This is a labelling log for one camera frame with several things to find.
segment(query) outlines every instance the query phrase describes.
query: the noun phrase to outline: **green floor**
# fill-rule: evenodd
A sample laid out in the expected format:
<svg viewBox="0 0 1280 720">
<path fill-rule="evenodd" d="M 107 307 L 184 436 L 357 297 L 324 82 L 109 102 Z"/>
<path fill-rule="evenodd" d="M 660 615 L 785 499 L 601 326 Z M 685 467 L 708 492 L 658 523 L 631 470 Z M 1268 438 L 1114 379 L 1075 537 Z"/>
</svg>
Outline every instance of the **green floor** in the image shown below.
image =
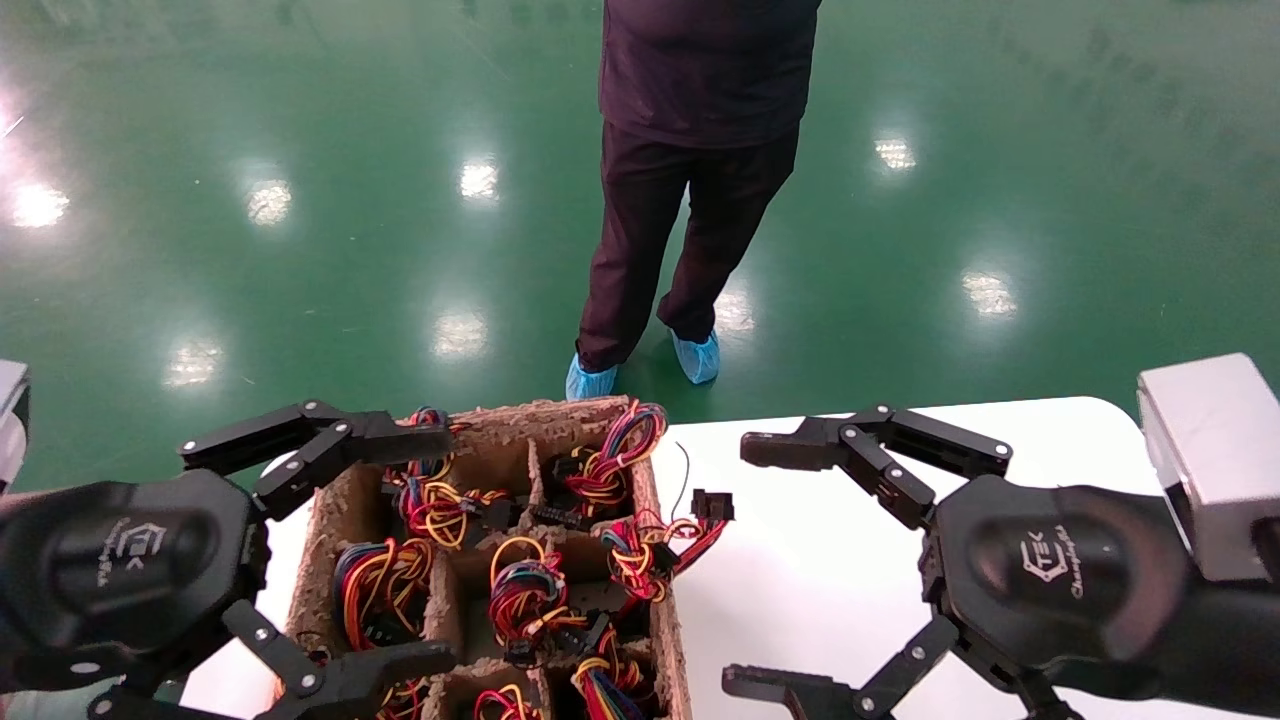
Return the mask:
<svg viewBox="0 0 1280 720">
<path fill-rule="evenodd" d="M 599 3 L 0 5 L 19 487 L 166 477 L 189 434 L 306 397 L 558 397 L 600 222 Z M 621 389 L 698 421 L 1133 410 L 1140 369 L 1234 350 L 1280 382 L 1277 28 L 1261 0 L 828 0 L 723 375 L 687 387 L 654 327 Z"/>
</svg>

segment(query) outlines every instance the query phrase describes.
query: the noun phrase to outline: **colored wire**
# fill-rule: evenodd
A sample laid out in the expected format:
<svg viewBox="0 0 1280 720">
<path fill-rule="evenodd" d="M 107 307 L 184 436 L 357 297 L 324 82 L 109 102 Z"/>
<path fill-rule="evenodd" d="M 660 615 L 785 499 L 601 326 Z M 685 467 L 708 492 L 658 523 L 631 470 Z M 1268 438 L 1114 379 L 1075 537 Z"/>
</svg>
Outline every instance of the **colored wire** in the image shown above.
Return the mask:
<svg viewBox="0 0 1280 720">
<path fill-rule="evenodd" d="M 582 474 L 564 484 L 581 500 L 577 512 L 595 518 L 605 507 L 617 507 L 630 496 L 623 470 L 649 457 L 667 432 L 667 411 L 660 405 L 632 400 L 627 411 L 609 425 L 600 451 L 591 455 Z"/>
<path fill-rule="evenodd" d="M 338 556 L 334 568 L 334 623 L 343 629 L 352 650 L 375 647 L 365 634 L 366 620 L 374 614 L 392 612 L 404 628 L 422 632 L 422 619 L 411 618 L 408 603 L 428 593 L 428 571 L 434 550 L 421 538 L 397 543 L 353 544 Z"/>
<path fill-rule="evenodd" d="M 526 544 L 534 557 L 498 569 L 507 548 Z M 584 626 L 586 619 L 568 606 L 568 585 L 559 570 L 561 557 L 532 538 L 515 537 L 498 547 L 489 564 L 489 621 L 503 648 L 527 639 L 538 648 L 548 630 Z"/>
<path fill-rule="evenodd" d="M 643 524 L 646 518 L 650 519 L 649 524 Z M 657 512 L 643 510 L 635 518 L 612 523 L 600 533 L 600 539 L 609 548 L 609 574 L 613 580 L 635 601 L 662 602 L 667 598 L 671 579 L 689 570 L 705 555 L 727 525 L 727 521 L 701 518 L 696 521 L 680 518 L 663 523 Z M 677 539 L 690 544 L 677 555 L 667 577 L 659 577 L 653 546 L 658 542 L 671 546 Z M 632 606 L 628 602 L 621 615 L 626 615 Z"/>
<path fill-rule="evenodd" d="M 410 534 L 430 538 L 447 550 L 462 550 L 467 528 L 472 523 L 471 514 L 462 507 L 462 500 L 470 498 L 477 505 L 488 506 L 495 500 L 512 500 L 504 489 L 470 489 L 460 493 L 444 482 L 419 482 L 410 479 L 399 495 L 399 512 Z"/>
<path fill-rule="evenodd" d="M 500 708 L 499 715 L 486 715 L 490 708 Z M 475 720 L 543 720 L 543 714 L 525 702 L 520 685 L 507 685 L 500 691 L 485 691 L 476 698 Z"/>
<path fill-rule="evenodd" d="M 618 651 L 618 633 L 611 625 L 600 635 L 596 653 L 579 664 L 572 683 L 586 701 L 589 720 L 645 720 L 634 698 L 653 696 L 640 665 Z"/>
</svg>

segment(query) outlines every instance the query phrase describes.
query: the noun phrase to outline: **black connector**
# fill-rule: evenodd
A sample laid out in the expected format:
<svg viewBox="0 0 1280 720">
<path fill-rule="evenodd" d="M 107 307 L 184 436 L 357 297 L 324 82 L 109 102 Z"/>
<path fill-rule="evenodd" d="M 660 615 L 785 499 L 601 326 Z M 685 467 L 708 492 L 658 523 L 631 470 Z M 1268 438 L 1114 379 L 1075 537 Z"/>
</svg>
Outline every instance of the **black connector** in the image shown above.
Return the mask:
<svg viewBox="0 0 1280 720">
<path fill-rule="evenodd" d="M 728 523 L 733 519 L 733 493 L 695 489 L 692 514 L 712 523 Z"/>
<path fill-rule="evenodd" d="M 550 505 L 530 505 L 529 511 L 535 520 L 544 525 L 563 525 L 571 530 L 584 532 L 591 528 L 590 520 L 573 510 L 561 510 Z"/>
<path fill-rule="evenodd" d="M 653 551 L 653 573 L 669 580 L 676 571 L 676 564 L 680 562 L 680 556 L 664 542 L 649 543 L 649 550 Z"/>
<path fill-rule="evenodd" d="M 580 446 L 563 455 L 556 455 L 543 464 L 543 479 L 563 483 L 564 478 L 581 475 L 586 469 L 588 459 L 594 454 L 594 448 Z"/>
<path fill-rule="evenodd" d="M 421 639 L 416 632 L 404 626 L 394 612 L 379 612 L 361 628 L 369 642 L 378 647 L 390 647 Z"/>
<path fill-rule="evenodd" d="M 566 628 L 554 633 L 556 644 L 564 655 L 582 660 L 599 653 L 600 638 L 609 629 L 609 614 L 603 610 L 590 610 L 586 621 L 585 629 Z"/>
<path fill-rule="evenodd" d="M 490 530 L 509 530 L 520 518 L 516 505 L 504 497 L 490 502 L 480 502 L 474 497 L 463 497 L 458 502 L 458 507 Z"/>
<path fill-rule="evenodd" d="M 538 665 L 538 648 L 529 638 L 520 638 L 507 647 L 502 659 L 516 667 L 534 667 Z"/>
</svg>

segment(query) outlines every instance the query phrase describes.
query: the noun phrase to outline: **cardboard box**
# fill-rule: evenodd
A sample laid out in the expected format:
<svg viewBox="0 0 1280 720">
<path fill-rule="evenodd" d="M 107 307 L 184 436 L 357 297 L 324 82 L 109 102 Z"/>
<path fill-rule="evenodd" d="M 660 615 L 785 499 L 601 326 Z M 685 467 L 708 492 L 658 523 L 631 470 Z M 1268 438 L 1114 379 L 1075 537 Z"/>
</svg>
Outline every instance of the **cardboard box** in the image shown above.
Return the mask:
<svg viewBox="0 0 1280 720">
<path fill-rule="evenodd" d="M 545 497 L 543 462 L 580 445 L 598 447 L 609 424 L 630 402 L 627 397 L 575 404 L 541 401 L 453 415 L 452 421 L 470 427 L 458 434 L 448 480 L 462 491 L 504 488 L 513 496 L 529 495 L 531 502 L 540 503 Z M 659 512 L 649 461 L 634 465 L 630 474 L 635 511 Z M 380 492 L 380 468 L 355 466 L 316 496 L 287 624 L 287 632 L 307 651 L 325 647 L 340 653 L 347 650 L 333 623 L 334 564 L 349 543 L 385 539 L 393 510 L 388 496 Z M 522 685 L 526 700 L 540 706 L 545 720 L 585 717 L 575 710 L 580 707 L 580 698 L 570 684 L 572 660 L 552 660 L 543 667 L 524 671 L 506 664 L 494 642 L 485 614 L 489 561 L 498 546 L 515 536 L 535 538 L 548 551 L 563 556 L 562 570 L 575 606 L 616 610 L 626 600 L 622 588 L 609 582 L 607 551 L 598 539 L 584 532 L 539 525 L 527 511 L 516 528 L 486 537 L 474 550 L 438 552 L 431 568 L 431 597 L 422 634 L 424 639 L 449 643 L 460 665 L 431 678 L 422 720 L 470 720 L 479 693 L 511 683 Z M 675 593 L 652 606 L 646 625 L 631 637 L 622 637 L 623 648 L 649 676 L 657 674 L 659 717 L 690 720 Z"/>
</svg>

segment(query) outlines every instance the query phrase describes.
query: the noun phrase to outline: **leg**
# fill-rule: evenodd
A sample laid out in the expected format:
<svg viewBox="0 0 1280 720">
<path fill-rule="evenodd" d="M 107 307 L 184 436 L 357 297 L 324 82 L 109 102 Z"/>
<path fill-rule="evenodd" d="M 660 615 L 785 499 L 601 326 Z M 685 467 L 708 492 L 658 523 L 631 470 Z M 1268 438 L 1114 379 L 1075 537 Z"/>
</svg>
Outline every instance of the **leg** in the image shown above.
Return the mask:
<svg viewBox="0 0 1280 720">
<path fill-rule="evenodd" d="M 765 145 L 714 152 L 694 168 L 685 250 L 658 305 L 658 318 L 677 338 L 704 343 L 710 337 L 716 299 L 791 176 L 799 136 L 796 128 Z"/>
<path fill-rule="evenodd" d="M 604 124 L 604 229 L 577 336 L 588 373 L 625 363 L 644 333 L 692 158 L 689 150 Z"/>
</svg>

